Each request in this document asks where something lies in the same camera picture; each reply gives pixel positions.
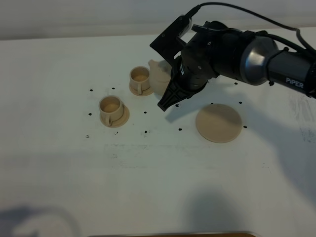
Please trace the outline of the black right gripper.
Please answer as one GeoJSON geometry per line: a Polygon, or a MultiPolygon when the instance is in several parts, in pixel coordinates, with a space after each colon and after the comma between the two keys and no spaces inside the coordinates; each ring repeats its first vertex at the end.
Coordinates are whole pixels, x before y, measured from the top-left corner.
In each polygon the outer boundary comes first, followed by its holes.
{"type": "Polygon", "coordinates": [[[196,33],[191,40],[180,40],[182,48],[179,59],[172,65],[172,78],[158,102],[164,112],[202,90],[212,78],[220,75],[216,68],[217,44],[220,36],[196,33]]]}

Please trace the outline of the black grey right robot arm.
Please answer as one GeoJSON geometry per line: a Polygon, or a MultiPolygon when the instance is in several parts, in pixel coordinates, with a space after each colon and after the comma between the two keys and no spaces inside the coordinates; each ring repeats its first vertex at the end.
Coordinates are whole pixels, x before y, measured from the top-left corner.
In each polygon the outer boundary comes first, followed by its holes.
{"type": "Polygon", "coordinates": [[[314,98],[316,58],[306,49],[268,34],[239,31],[213,21],[194,26],[184,42],[162,34],[151,47],[171,66],[171,80],[158,103],[163,110],[201,92],[210,79],[225,76],[249,85],[268,82],[314,98]]]}

